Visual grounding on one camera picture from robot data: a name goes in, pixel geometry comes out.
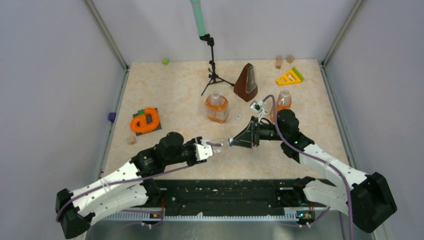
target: table surface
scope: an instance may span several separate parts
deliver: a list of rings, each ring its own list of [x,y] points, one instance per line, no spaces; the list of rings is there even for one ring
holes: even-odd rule
[[[261,100],[269,94],[287,89],[291,93],[291,109],[299,119],[300,131],[327,153],[347,164],[346,153],[336,124],[323,77],[316,59],[296,59],[292,64],[285,60],[276,69],[276,60],[217,61],[216,72],[220,77],[235,83],[247,64],[255,67],[258,94]],[[227,83],[208,83],[208,61],[180,61],[163,65],[161,62],[135,62],[131,65],[120,111],[107,158],[104,174],[118,169],[139,151],[150,148],[169,132],[178,132],[184,141],[201,136],[204,139],[231,138],[242,131],[251,116],[256,113],[233,93]],[[296,67],[304,76],[298,84],[277,86],[276,79]],[[225,123],[210,121],[204,102],[213,91],[219,91],[229,102],[229,114]],[[271,99],[266,107],[271,109]],[[136,136],[137,143],[130,145],[127,137],[135,136],[130,129],[133,114],[138,110],[157,108],[162,129]],[[286,157],[279,141],[261,141],[253,149],[231,147],[221,154],[208,158],[207,163],[170,173],[161,179],[293,179],[311,176],[322,178],[315,171]],[[167,166],[166,170],[185,166],[180,163]]]

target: purple block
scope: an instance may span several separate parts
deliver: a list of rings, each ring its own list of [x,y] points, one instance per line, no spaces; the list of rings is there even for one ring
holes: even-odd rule
[[[117,113],[116,112],[109,112],[109,116],[107,116],[107,119],[109,119],[109,121],[111,121],[112,123],[114,123],[116,118],[117,118]]]

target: green block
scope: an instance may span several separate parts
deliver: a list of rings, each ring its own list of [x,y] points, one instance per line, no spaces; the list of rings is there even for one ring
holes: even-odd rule
[[[300,78],[300,80],[302,80],[302,82],[304,81],[304,76],[302,76],[301,72],[294,66],[292,68],[293,72]]]
[[[163,60],[162,60],[162,64],[163,65],[168,65],[170,63],[170,60],[168,59],[168,58],[164,58]]]

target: tripod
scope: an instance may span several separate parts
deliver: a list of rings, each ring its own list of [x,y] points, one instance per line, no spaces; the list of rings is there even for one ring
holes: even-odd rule
[[[209,61],[209,64],[212,66],[212,70],[210,68],[208,68],[209,72],[211,73],[211,74],[209,74],[210,80],[209,80],[209,83],[204,88],[203,92],[201,92],[201,96],[203,96],[203,94],[205,93],[205,91],[208,88],[208,86],[209,85],[212,85],[212,84],[219,84],[219,83],[222,83],[222,82],[226,82],[227,84],[229,84],[229,85],[231,85],[231,86],[234,87],[234,83],[231,83],[231,82],[229,82],[229,81],[227,81],[227,80],[225,80],[223,78],[220,78],[218,76],[218,74],[215,72],[215,59],[214,59],[214,45],[215,45],[215,42],[214,42],[214,38],[211,37],[210,34],[206,34],[204,36],[201,36],[200,37],[200,40],[206,41],[207,42],[207,45],[210,46],[210,50],[212,52],[212,60]]]

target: orange juice bottle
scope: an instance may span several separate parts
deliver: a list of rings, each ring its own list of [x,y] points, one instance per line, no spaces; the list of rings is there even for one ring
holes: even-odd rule
[[[228,100],[220,95],[219,92],[214,91],[206,98],[204,102],[206,106],[207,117],[215,122],[223,123],[228,117]]]
[[[277,115],[278,112],[280,110],[283,109],[290,109],[290,107],[292,106],[292,96],[290,95],[289,90],[282,90],[279,92],[278,95],[278,100],[276,102],[276,110],[277,110]],[[271,111],[269,112],[269,118],[271,120],[272,123],[274,122],[274,110],[271,108]]]

